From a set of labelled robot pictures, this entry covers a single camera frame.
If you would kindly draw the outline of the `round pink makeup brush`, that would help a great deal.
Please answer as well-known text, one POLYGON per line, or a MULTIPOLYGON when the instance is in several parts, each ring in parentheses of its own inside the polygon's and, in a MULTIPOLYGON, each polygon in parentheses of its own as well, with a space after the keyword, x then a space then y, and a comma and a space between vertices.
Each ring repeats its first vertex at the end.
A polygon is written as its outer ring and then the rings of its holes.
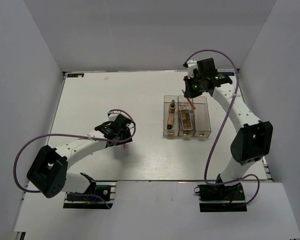
POLYGON ((196 107, 195 107, 194 103, 190 100, 190 98, 186 97, 186 95, 185 95, 186 93, 185 93, 185 91, 183 89, 181 91, 182 91, 183 98, 185 99, 185 101, 188 101, 191 104, 191 107, 192 107, 191 111, 195 111, 196 107))

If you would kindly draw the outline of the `black-cased brown eyeshadow palette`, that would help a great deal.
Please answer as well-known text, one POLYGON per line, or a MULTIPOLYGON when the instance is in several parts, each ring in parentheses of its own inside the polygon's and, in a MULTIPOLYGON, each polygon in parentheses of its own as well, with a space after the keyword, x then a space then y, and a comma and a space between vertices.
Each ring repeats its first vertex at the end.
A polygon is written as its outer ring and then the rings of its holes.
POLYGON ((184 131, 191 131, 193 124, 189 110, 180 110, 181 126, 184 131))

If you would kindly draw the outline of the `square foundation bottle black pump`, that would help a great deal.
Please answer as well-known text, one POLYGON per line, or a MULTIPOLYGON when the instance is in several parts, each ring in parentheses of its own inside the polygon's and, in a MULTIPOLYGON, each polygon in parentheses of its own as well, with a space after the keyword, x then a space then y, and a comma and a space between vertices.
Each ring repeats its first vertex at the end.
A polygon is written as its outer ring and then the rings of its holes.
POLYGON ((171 129, 172 129, 172 127, 173 127, 173 125, 174 125, 174 118, 175 118, 175 115, 174 115, 174 114, 170 113, 170 114, 168 115, 167 125, 166 125, 166 128, 167 128, 168 130, 171 130, 171 129))

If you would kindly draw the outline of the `glitter eyeshadow palette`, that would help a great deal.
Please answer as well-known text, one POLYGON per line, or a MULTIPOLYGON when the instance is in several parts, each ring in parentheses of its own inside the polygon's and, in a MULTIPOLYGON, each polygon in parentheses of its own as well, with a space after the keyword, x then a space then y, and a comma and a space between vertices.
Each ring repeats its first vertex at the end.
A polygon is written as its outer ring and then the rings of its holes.
POLYGON ((188 101, 179 101, 178 102, 178 108, 179 108, 180 111, 181 110, 189 110, 189 111, 192 110, 192 106, 188 101))

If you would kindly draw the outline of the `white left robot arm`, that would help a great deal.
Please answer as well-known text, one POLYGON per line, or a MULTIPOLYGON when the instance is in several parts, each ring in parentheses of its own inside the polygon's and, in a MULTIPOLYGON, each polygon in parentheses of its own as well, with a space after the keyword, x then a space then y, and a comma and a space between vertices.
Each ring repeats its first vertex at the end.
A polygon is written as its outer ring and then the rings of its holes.
POLYGON ((95 196, 96 182, 87 174, 70 173, 78 161, 109 147, 132 141, 135 122, 122 113, 108 113, 108 121, 96 126, 84 136, 75 136, 73 142, 61 146, 43 146, 36 155, 27 179, 46 197, 59 192, 79 194, 89 200, 95 196))

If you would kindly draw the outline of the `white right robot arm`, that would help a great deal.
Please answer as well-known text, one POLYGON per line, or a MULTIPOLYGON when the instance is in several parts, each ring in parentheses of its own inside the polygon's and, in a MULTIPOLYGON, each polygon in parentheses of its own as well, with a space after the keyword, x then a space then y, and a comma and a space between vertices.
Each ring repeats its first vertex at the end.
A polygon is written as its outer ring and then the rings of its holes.
POLYGON ((231 120, 236 136, 230 145, 231 159, 219 174, 216 195, 226 200, 234 193, 234 185, 243 180, 245 173, 270 151, 273 125, 262 121, 245 104, 232 79, 218 72, 213 58, 200 61, 188 60, 184 66, 184 97, 193 99, 209 93, 216 100, 226 117, 231 120))

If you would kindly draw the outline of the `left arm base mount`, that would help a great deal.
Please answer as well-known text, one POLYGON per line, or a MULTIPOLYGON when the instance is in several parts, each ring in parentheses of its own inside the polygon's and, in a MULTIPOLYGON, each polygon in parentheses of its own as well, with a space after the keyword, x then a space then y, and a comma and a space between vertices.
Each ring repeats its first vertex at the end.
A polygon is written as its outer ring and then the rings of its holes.
POLYGON ((64 209, 109 210, 116 197, 116 181, 99 181, 85 173, 68 173, 62 192, 64 209))

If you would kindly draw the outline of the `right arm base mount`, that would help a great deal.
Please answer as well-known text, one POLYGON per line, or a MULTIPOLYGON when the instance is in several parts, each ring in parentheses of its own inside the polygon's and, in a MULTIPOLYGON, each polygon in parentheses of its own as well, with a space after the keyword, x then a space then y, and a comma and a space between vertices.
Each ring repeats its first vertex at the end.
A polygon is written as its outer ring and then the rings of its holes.
POLYGON ((194 188, 201 213, 246 212, 246 198, 241 183, 232 186, 199 184, 194 188))

